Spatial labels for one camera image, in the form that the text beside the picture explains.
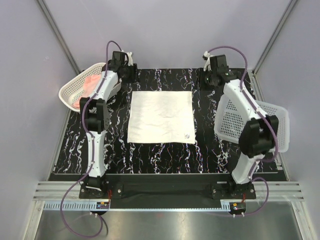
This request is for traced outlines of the pink towel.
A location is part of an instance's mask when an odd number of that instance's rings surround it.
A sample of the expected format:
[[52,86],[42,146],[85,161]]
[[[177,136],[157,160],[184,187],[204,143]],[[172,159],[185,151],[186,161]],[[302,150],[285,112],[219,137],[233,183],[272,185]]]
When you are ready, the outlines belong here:
[[87,76],[84,80],[83,84],[83,93],[79,96],[79,98],[73,103],[73,107],[76,109],[80,108],[80,99],[81,98],[88,98],[94,92],[95,88],[97,87],[98,83],[101,79],[101,74],[94,74]]

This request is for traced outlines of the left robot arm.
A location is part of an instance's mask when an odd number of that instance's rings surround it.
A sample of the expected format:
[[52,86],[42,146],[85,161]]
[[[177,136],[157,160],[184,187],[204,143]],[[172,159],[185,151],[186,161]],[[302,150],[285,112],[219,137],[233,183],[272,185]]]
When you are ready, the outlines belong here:
[[108,193],[108,186],[103,180],[106,173],[104,140],[110,126],[107,100],[118,93],[122,81],[138,81],[138,67],[132,55],[132,52],[114,51],[112,58],[102,67],[97,86],[88,97],[79,100],[81,123],[88,142],[88,166],[81,180],[97,198],[103,198]]

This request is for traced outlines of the white towel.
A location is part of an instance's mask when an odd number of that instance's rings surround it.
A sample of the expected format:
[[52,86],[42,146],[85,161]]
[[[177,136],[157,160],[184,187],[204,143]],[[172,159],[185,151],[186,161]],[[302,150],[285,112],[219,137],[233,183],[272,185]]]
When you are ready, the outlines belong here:
[[191,91],[133,91],[127,141],[196,143]]

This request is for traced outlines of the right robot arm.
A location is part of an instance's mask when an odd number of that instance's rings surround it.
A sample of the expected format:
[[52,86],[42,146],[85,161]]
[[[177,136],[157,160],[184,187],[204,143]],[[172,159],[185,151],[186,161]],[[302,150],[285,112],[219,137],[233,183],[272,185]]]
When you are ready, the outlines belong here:
[[250,95],[244,82],[233,73],[225,55],[203,54],[204,67],[200,79],[206,87],[222,87],[218,102],[214,132],[219,139],[236,143],[240,157],[231,172],[228,195],[239,198],[245,192],[244,184],[252,181],[254,170],[266,153],[278,148],[279,120],[267,114]]

